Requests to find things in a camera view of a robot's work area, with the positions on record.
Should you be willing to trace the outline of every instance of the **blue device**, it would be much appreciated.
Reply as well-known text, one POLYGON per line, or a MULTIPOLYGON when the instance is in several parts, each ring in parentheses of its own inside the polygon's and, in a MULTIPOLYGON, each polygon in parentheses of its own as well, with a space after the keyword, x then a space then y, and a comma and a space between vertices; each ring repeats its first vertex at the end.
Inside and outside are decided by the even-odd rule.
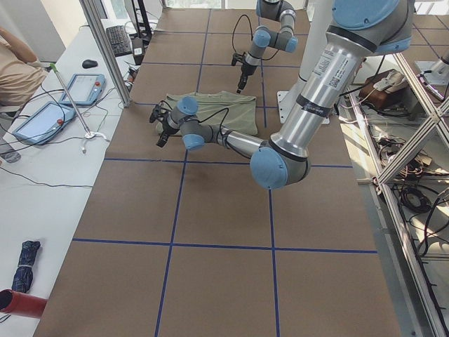
POLYGON ((43 145, 56 136, 75 117, 72 107, 46 103, 16 128, 13 135, 22 143, 43 145))
MULTIPOLYGON (((105 87, 105 76, 102 74, 75 74, 70 79, 67 89, 76 106, 90 107, 100 96, 105 87)), ((72 106, 64 93, 59 100, 63 105, 72 106)))

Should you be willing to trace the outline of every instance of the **computer mouse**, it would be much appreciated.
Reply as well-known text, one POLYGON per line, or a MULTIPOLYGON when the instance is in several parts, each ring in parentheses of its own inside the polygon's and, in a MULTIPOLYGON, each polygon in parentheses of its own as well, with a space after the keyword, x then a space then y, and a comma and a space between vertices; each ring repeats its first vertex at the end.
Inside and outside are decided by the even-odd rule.
POLYGON ((98 66, 98 62, 94 60, 84 60, 82 65, 84 69, 89 69, 98 66))

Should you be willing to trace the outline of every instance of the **robotic arm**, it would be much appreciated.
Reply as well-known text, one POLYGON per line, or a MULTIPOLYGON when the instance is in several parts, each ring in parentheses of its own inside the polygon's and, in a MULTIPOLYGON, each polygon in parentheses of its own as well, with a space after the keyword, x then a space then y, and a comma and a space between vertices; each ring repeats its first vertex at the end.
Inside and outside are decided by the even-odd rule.
POLYGON ((245 88, 248 77, 253 75, 264 55, 265 49, 271 47, 278 51, 293 53, 297 46, 297 38, 294 36, 296 13, 292 5, 284 0, 257 0, 256 14, 262 18, 278 21, 281 30, 273 32, 265 26, 257 27, 251 48, 248 53, 232 56, 232 65, 242 63, 241 76, 237 93, 245 88))
POLYGON ((362 59, 397 53, 410 45, 413 5, 414 0, 335 0, 328 44, 287 121, 269 140, 221 125, 203 125, 196 117, 197 102, 190 97, 172 111, 156 106, 150 122, 162 121, 161 138, 180 130, 188 150, 217 143, 250 156, 253 177, 265 188, 301 181, 310 168, 307 146, 362 59))

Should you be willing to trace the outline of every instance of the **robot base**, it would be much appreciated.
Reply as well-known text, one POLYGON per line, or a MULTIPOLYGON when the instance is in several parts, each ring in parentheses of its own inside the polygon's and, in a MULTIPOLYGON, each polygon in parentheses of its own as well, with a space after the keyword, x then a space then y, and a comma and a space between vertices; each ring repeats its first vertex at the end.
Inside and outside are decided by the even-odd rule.
MULTIPOLYGON (((279 119, 281 120, 281 124, 287 120, 288 114, 290 114, 290 110, 293 106, 292 102, 286 102, 284 98, 287 96, 288 91, 278 91, 278 107, 279 107, 279 119)), ((322 122, 322 124, 329 124, 330 120, 326 117, 322 122)))
MULTIPOLYGON (((425 72, 426 70, 429 70, 432 68, 432 65, 434 65, 435 62, 432 61, 415 61, 416 66, 420 70, 420 72, 425 72)), ((444 76, 438 76, 432 73, 424 74, 424 77, 427 80, 427 83, 431 86, 447 86, 448 85, 448 78, 445 78, 444 76)))

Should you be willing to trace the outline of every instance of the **black keyboard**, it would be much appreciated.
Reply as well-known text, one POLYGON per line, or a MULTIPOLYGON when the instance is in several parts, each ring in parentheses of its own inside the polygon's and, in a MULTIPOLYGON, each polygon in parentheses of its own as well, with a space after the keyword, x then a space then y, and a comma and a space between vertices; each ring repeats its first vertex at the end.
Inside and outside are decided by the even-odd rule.
POLYGON ((113 26, 106 28, 106 36, 111 44, 115 56, 123 56, 133 53, 129 44, 125 26, 113 26))

